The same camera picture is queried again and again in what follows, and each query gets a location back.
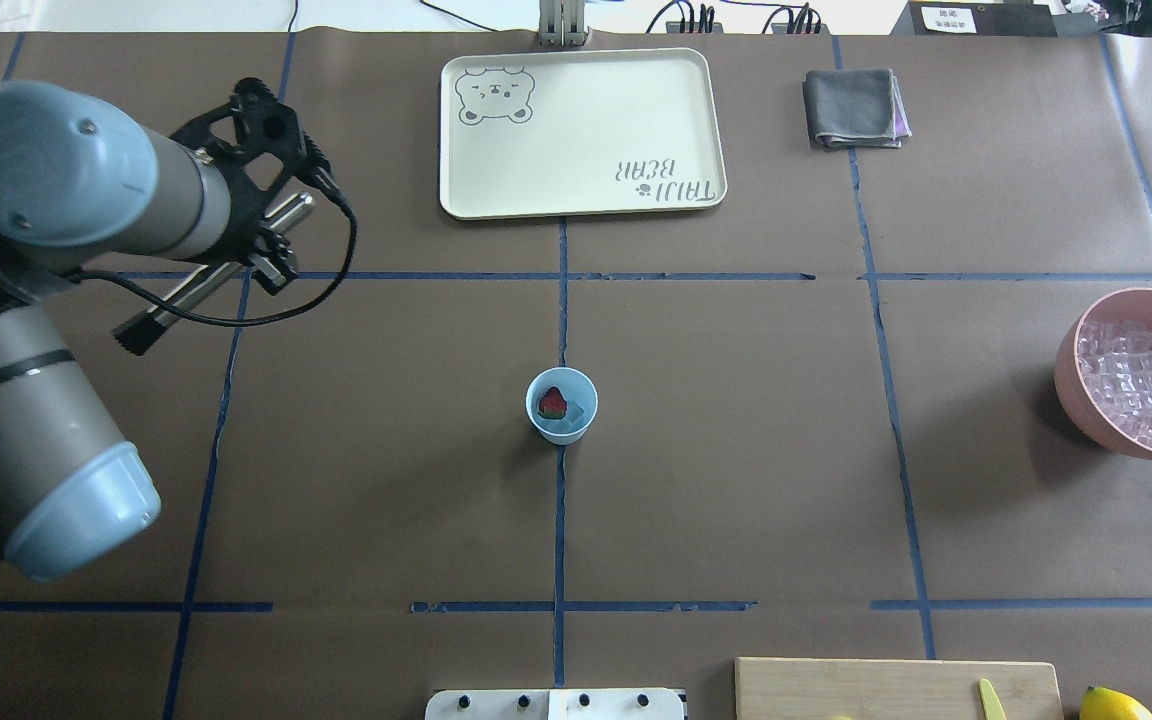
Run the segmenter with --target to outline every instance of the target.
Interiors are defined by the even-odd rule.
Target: blue tape line
[[[558,219],[558,364],[567,366],[567,218]]]
[[[814,281],[809,273],[571,273],[573,281]]]
[[[291,54],[296,51],[296,33],[287,33],[287,50],[283,51],[283,77],[278,78],[278,100],[287,99],[287,78],[291,77]]]
[[[554,687],[567,680],[564,667],[567,604],[567,446],[558,446],[558,492],[554,498]]]
[[[302,278],[329,281],[338,273],[329,270],[312,270],[301,273]],[[556,281],[558,273],[440,273],[440,272],[376,272],[357,270],[346,274],[351,281]]]
[[[1119,114],[1119,123],[1123,126],[1123,135],[1128,141],[1128,150],[1132,151],[1132,161],[1137,168],[1137,177],[1140,179],[1140,187],[1144,190],[1144,200],[1149,205],[1149,217],[1152,218],[1152,183],[1149,182],[1149,174],[1144,170],[1144,161],[1140,159],[1140,150],[1135,142],[1132,123],[1128,122],[1128,109],[1123,104],[1123,92],[1119,90],[1119,74],[1114,69],[1114,61],[1111,59],[1111,43],[1105,35],[1101,35],[1101,59],[1105,60],[1105,71],[1111,76],[1111,96],[1114,97],[1114,109]]]
[[[861,165],[856,160],[856,149],[847,150],[847,161],[851,165],[851,188],[856,199],[856,223],[861,226],[861,244],[865,255],[865,282],[869,286],[869,304],[874,317],[874,332],[878,335],[878,359],[882,364],[882,392],[887,395],[887,418],[890,420],[892,435],[896,439],[896,457],[900,462],[900,487],[905,502],[905,537],[909,538],[909,558],[914,564],[914,588],[918,593],[919,621],[923,623],[923,652],[929,660],[937,659],[937,638],[932,634],[932,612],[927,606],[927,579],[923,574],[923,551],[918,539],[918,520],[914,515],[914,488],[909,482],[909,464],[905,461],[905,438],[901,433],[900,410],[896,408],[896,386],[892,381],[890,355],[887,350],[887,329],[882,325],[882,300],[878,295],[878,268],[874,264],[874,250],[869,237],[869,221],[865,209],[861,204]]]
[[[1068,609],[1139,609],[1152,611],[1152,597],[1059,597],[993,598],[993,600],[876,600],[871,611],[918,611],[927,605],[933,611],[1068,611]]]
[[[438,614],[438,612],[553,612],[550,601],[468,601],[468,602],[411,602],[408,609],[414,615]]]
[[[684,601],[571,601],[570,612],[745,612],[758,606],[753,600],[684,600]]]
[[[273,602],[196,602],[195,612],[273,612]]]
[[[912,601],[877,601],[912,602]],[[554,612],[558,605],[567,612],[745,612],[758,606],[755,600],[576,600],[550,601],[465,601],[465,602],[411,602],[408,609],[414,615],[438,614],[438,612]],[[274,609],[270,602],[270,611]]]
[[[182,602],[0,601],[0,612],[180,612]],[[273,602],[198,602],[195,612],[273,612]]]
[[[0,612],[180,612],[180,602],[0,601]]]
[[[17,40],[12,46],[12,55],[8,55],[8,67],[3,69],[3,81],[12,79],[13,74],[15,74],[15,65],[20,60],[20,50],[22,47],[24,47],[24,33],[17,32]]]
[[[874,273],[889,281],[1152,282],[1152,273]]]
[[[243,290],[238,294],[238,318],[247,316],[247,297],[251,293],[251,272],[243,273]],[[234,338],[229,342],[229,359],[225,365],[225,382],[220,391],[220,410],[215,414],[215,433],[211,438],[211,461],[207,464],[207,479],[202,490],[202,506],[198,509],[198,526],[194,536],[194,552],[189,556],[189,575],[185,579],[184,601],[180,604],[180,624],[177,628],[177,645],[172,657],[172,674],[168,679],[168,694],[162,705],[162,719],[170,720],[175,714],[175,698],[180,688],[180,670],[184,666],[184,649],[189,642],[189,619],[194,614],[194,596],[198,586],[198,566],[202,564],[202,546],[207,537],[207,518],[211,513],[212,491],[217,486],[217,470],[220,465],[220,439],[223,437],[225,420],[229,416],[229,397],[234,388],[234,363],[238,357],[238,341],[243,338],[242,328],[234,328]]]

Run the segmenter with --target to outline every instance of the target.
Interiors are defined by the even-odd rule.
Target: yellow knife
[[[980,705],[984,707],[984,720],[1007,720],[1002,703],[998,702],[998,694],[993,692],[993,684],[986,679],[980,680]]]

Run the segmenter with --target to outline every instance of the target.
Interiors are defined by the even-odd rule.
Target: metal bracket
[[[234,142],[212,131],[212,126],[221,122],[233,122]],[[195,151],[200,162],[219,169],[229,188],[229,222],[220,242],[202,255],[187,258],[202,265],[243,262],[252,251],[270,256],[273,247],[256,242],[265,209],[293,177],[311,184],[306,179],[312,170],[321,167],[329,172],[321,152],[311,154],[296,111],[280,103],[257,78],[238,81],[228,104],[189,120],[172,134],[172,139]],[[260,156],[271,156],[282,164],[268,187],[257,185],[247,174],[248,164]]]
[[[585,0],[540,0],[540,45],[585,45]]]

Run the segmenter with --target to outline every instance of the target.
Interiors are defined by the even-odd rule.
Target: black cable
[[[767,24],[764,24],[764,26],[763,26],[763,32],[764,33],[767,32],[767,28],[772,26],[772,18],[774,18],[776,16],[776,14],[781,12],[781,9],[787,9],[790,13],[790,22],[788,22],[788,26],[786,28],[786,31],[787,32],[791,32],[793,29],[794,29],[794,9],[796,8],[796,5],[759,3],[758,0],[721,0],[721,1],[722,1],[722,3],[727,3],[727,5],[744,5],[744,6],[749,6],[749,8],[776,8],[776,12],[772,13],[772,17],[767,18]],[[805,23],[805,28],[808,28],[808,32],[805,32],[804,35],[819,35],[820,33],[820,28],[824,26],[824,18],[820,17],[820,13],[814,12],[814,9],[809,9],[805,3],[803,3],[799,7],[799,9],[808,10],[808,17],[806,17],[806,23]]]
[[[771,15],[767,15],[767,22],[763,23],[763,29],[760,29],[760,31],[758,32],[759,35],[767,33],[767,28],[772,26],[772,20],[776,18],[776,15],[781,14],[781,10],[785,10],[786,13],[790,14],[790,18],[785,21],[785,31],[786,32],[791,31],[791,29],[794,28],[794,8],[791,8],[791,6],[788,5],[781,5],[778,6],[778,8],[775,8],[774,10],[772,10]]]
[[[454,18],[461,20],[462,23],[470,23],[471,26],[476,26],[476,28],[479,28],[479,29],[485,29],[485,31],[488,31],[488,32],[499,32],[497,28],[485,26],[485,24],[476,23],[476,22],[473,22],[473,20],[461,17],[461,15],[457,15],[456,13],[453,13],[453,12],[448,10],[447,8],[439,8],[438,5],[431,3],[429,0],[420,0],[420,5],[425,5],[426,8],[433,8],[433,9],[435,9],[439,13],[442,13],[445,15],[452,15]]]
[[[123,290],[128,290],[132,293],[132,295],[141,297],[141,300],[145,300],[150,305],[154,305],[157,309],[166,311],[166,313],[175,314],[177,318],[192,320],[192,323],[215,325],[221,328],[252,328],[256,327],[256,325],[280,323],[280,320],[287,320],[288,318],[294,318],[294,316],[297,314],[308,313],[308,311],[323,304],[325,300],[332,296],[332,293],[340,287],[340,283],[342,283],[349,274],[349,266],[353,265],[353,251],[355,251],[355,248],[358,245],[358,218],[355,213],[353,213],[353,209],[349,206],[349,200],[344,199],[344,196],[340,195],[340,192],[328,194],[328,200],[332,200],[332,204],[340,209],[340,213],[344,214],[344,217],[349,220],[349,242],[346,247],[344,260],[340,264],[340,270],[332,279],[332,283],[328,283],[328,287],[324,288],[324,290],[320,291],[314,300],[310,300],[305,305],[294,306],[291,310],[283,310],[282,313],[265,314],[262,318],[212,318],[210,314],[189,313],[188,310],[179,309],[179,306],[172,305],[166,300],[161,300],[161,297],[145,290],[145,288],[138,286],[136,282],[129,281],[129,279],[123,278],[123,275],[119,275],[119,273],[109,273],[105,272],[105,270],[77,270],[77,272],[69,273],[68,275],[65,275],[65,278],[73,282],[105,281],[114,283],[122,287]]]
[[[806,35],[805,31],[812,29],[812,6],[810,3],[803,3],[803,9],[799,10],[799,20],[794,23],[794,35]]]
[[[679,31],[680,32],[681,31],[685,31],[687,14],[690,12],[691,13],[691,18],[695,18],[696,17],[696,9],[694,8],[694,6],[691,6],[691,1],[690,0],[669,0],[668,3],[665,3],[664,7],[658,10],[658,13],[655,14],[655,16],[652,18],[652,22],[647,23],[647,29],[645,29],[645,31],[643,31],[643,32],[645,32],[645,33],[652,32],[652,28],[655,26],[655,23],[660,18],[660,15],[664,15],[666,13],[666,10],[668,10],[669,8],[672,8],[672,6],[675,6],[675,5],[679,7]],[[684,5],[687,6],[687,10],[682,9],[682,6],[684,6]]]

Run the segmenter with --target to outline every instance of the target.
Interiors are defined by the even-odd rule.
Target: strawberry
[[[547,420],[561,420],[566,418],[567,400],[563,399],[563,393],[558,392],[556,387],[545,391],[545,395],[540,397],[538,410],[541,418]]]

